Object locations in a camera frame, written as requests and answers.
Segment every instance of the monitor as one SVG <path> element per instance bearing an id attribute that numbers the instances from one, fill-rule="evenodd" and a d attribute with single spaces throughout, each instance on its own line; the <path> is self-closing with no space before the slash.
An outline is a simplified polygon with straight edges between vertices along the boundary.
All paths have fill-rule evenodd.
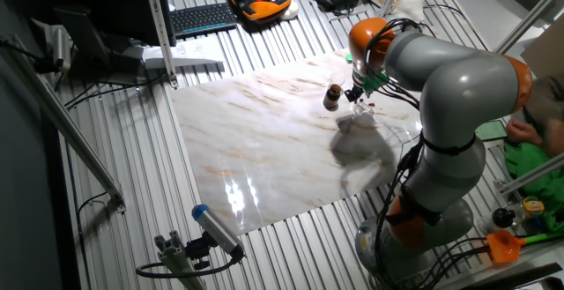
<path id="1" fill-rule="evenodd" d="M 18 0 L 25 16 L 50 25 L 63 24 L 78 48 L 69 77 L 135 84 L 143 50 L 130 38 L 158 46 L 159 36 L 149 0 Z M 167 0 L 160 0 L 168 43 L 175 45 Z M 114 72 L 129 74 L 112 78 Z"/>

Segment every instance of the gray robot arm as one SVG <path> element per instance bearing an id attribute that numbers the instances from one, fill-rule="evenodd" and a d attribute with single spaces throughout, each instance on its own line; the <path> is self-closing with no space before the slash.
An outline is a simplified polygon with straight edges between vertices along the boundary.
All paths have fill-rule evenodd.
<path id="1" fill-rule="evenodd" d="M 419 111 L 426 145 L 405 186 L 414 203 L 441 214 L 478 182 L 486 153 L 474 132 L 480 124 L 508 115 L 517 107 L 521 84 L 518 72 L 513 60 L 506 56 L 461 47 L 415 31 L 401 33 L 391 42 L 384 66 L 401 86 L 421 91 Z M 471 223 L 471 212 L 466 208 L 449 211 L 459 212 L 461 221 L 470 216 L 466 221 Z M 401 211 L 390 208 L 390 213 L 395 212 Z M 456 239 L 471 228 L 429 225 L 421 220 L 425 222 L 425 232 L 421 232 L 424 241 L 404 245 L 428 249 L 450 242 L 444 241 L 445 236 Z M 390 227 L 400 243 L 411 239 L 403 236 L 401 226 Z"/>
<path id="2" fill-rule="evenodd" d="M 364 60 L 360 52 L 374 33 L 384 31 L 382 27 L 382 22 L 370 19 L 353 27 L 353 61 L 380 66 L 376 57 Z M 471 229 L 471 209 L 462 197 L 478 183 L 486 158 L 475 130 L 521 108 L 532 87 L 527 66 L 511 57 L 461 47 L 416 31 L 389 33 L 387 38 L 389 45 L 376 43 L 378 49 L 370 52 L 384 55 L 389 78 L 405 89 L 421 92 L 424 145 L 401 192 L 387 205 L 387 226 L 376 228 L 375 219 L 360 226 L 356 249 L 370 271 L 385 268 L 377 267 L 376 257 L 392 271 L 393 267 L 402 270 L 426 250 L 452 242 Z M 368 75 L 367 71 L 353 70 L 355 84 L 360 82 L 357 86 L 363 86 Z M 379 241 L 380 255 L 365 246 L 371 243 L 367 238 Z"/>

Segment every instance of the metal grating floor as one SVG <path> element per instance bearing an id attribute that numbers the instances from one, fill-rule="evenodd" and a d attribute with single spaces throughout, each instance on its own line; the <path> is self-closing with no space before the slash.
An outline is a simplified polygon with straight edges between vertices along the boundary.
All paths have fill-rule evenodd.
<path id="1" fill-rule="evenodd" d="M 177 9 L 226 0 L 169 0 Z M 225 71 L 217 66 L 188 66 L 177 69 L 179 84 L 192 86 L 229 78 L 280 63 L 289 63 L 347 47 L 351 27 L 374 16 L 373 5 L 348 18 L 334 19 L 320 12 L 309 0 L 297 0 L 297 19 L 267 26 L 249 34 L 238 26 L 217 37 L 226 59 Z M 424 0 L 425 4 L 448 4 L 455 0 Z M 444 40 L 485 48 L 471 27 L 450 11 L 425 9 L 427 20 Z M 71 100 L 84 86 L 64 86 L 63 102 Z M 97 86 L 101 91 L 115 86 Z M 157 262 L 153 237 L 177 230 L 184 241 L 200 237 L 202 231 L 190 211 L 200 203 L 182 136 L 170 102 L 170 88 L 128 89 L 93 98 L 71 110 L 91 146 L 119 181 L 128 211 L 115 212 L 107 197 L 85 207 L 81 222 L 86 260 L 94 289 L 182 289 L 177 280 L 144 279 L 135 267 Z M 78 204 L 103 192 L 77 155 L 67 152 L 61 137 L 67 190 L 72 208 L 72 183 Z M 507 180 L 503 152 L 498 145 L 487 151 L 487 166 L 477 186 L 466 197 L 477 217 L 499 207 L 503 201 L 492 191 L 495 179 Z M 358 261 L 353 247 L 356 227 L 373 217 L 382 206 L 385 188 L 349 197 L 319 209 L 282 220 L 241 236 L 248 259 L 228 271 L 204 277 L 209 289 L 369 289 L 374 280 Z M 77 219 L 72 218 L 82 287 L 89 288 L 78 243 Z M 469 236 L 476 235 L 472 230 Z M 211 253 L 211 266 L 227 262 L 221 250 Z M 486 257 L 461 263 L 443 285 L 463 286 L 464 275 L 473 275 L 489 265 Z"/>

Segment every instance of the green cloth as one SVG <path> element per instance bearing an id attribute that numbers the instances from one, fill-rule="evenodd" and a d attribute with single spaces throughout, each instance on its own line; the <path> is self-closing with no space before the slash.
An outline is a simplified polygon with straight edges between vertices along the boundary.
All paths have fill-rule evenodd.
<path id="1" fill-rule="evenodd" d="M 535 167 L 549 161 L 544 150 L 530 144 L 512 146 L 505 144 L 505 160 L 509 173 L 518 178 Z M 551 232 L 564 231 L 564 170 L 558 169 L 523 187 L 527 197 L 537 197 L 545 204 L 545 213 L 540 216 Z"/>

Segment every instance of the small bottle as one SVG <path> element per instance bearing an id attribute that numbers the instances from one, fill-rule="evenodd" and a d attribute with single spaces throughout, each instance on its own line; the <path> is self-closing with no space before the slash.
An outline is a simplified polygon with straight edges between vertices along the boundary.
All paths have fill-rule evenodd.
<path id="1" fill-rule="evenodd" d="M 513 225 L 516 213 L 513 210 L 499 208 L 478 220 L 478 228 L 484 234 L 491 234 Z"/>
<path id="2" fill-rule="evenodd" d="M 337 84 L 331 84 L 325 93 L 323 98 L 323 106 L 329 111 L 335 111 L 338 108 L 338 99 L 341 97 L 341 86 Z"/>
<path id="3" fill-rule="evenodd" d="M 545 205 L 536 197 L 526 197 L 521 202 L 508 206 L 508 210 L 513 210 L 516 217 L 513 219 L 513 227 L 521 223 L 535 219 L 545 212 Z"/>

